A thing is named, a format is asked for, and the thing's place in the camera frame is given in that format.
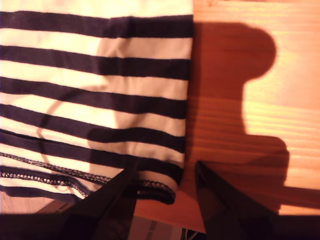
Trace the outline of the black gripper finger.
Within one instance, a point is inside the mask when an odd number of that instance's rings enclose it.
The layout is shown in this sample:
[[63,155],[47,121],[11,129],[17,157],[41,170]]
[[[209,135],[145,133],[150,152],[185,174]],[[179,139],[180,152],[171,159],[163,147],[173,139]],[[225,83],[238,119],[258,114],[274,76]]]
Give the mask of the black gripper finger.
[[274,214],[198,161],[197,201],[208,240],[275,240]]
[[70,207],[63,240],[127,240],[137,203],[136,163],[127,166],[99,190]]

